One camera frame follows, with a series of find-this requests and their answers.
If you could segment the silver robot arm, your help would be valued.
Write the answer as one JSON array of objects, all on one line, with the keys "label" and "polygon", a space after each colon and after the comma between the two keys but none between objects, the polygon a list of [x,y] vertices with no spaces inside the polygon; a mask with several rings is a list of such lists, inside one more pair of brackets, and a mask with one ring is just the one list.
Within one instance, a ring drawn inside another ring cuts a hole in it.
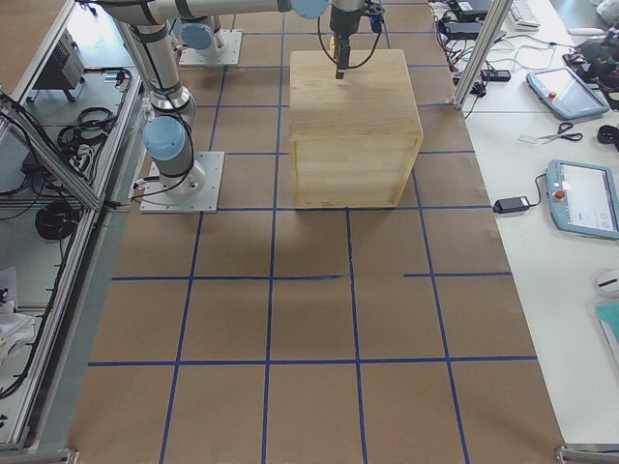
[{"label": "silver robot arm", "polygon": [[155,118],[146,125],[143,141],[159,177],[158,188],[140,194],[140,199],[162,199],[170,195],[195,199],[204,185],[205,172],[192,143],[192,120],[195,102],[182,83],[176,65],[167,22],[181,19],[189,26],[204,26],[188,40],[192,48],[215,45],[215,29],[220,15],[294,12],[304,19],[319,20],[330,10],[330,29],[335,39],[336,78],[342,79],[351,69],[350,38],[359,30],[363,17],[380,35],[384,9],[373,1],[100,1],[98,3],[114,20],[126,25],[131,36],[130,55],[143,65],[141,77],[150,86],[149,101]]},{"label": "silver robot arm", "polygon": [[218,15],[181,20],[181,38],[186,45],[201,54],[221,53],[225,40],[221,35]]}]

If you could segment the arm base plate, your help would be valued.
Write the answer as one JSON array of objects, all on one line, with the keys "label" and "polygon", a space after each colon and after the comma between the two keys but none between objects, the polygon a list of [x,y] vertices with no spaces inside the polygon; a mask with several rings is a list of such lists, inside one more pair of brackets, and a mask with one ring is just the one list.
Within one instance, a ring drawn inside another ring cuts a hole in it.
[{"label": "arm base plate", "polygon": [[178,180],[162,177],[149,182],[140,197],[144,214],[214,214],[218,210],[224,152],[195,152],[194,166],[177,187]]},{"label": "arm base plate", "polygon": [[220,29],[214,33],[209,28],[181,32],[183,49],[180,65],[185,68],[236,66],[240,59],[242,31]]}]

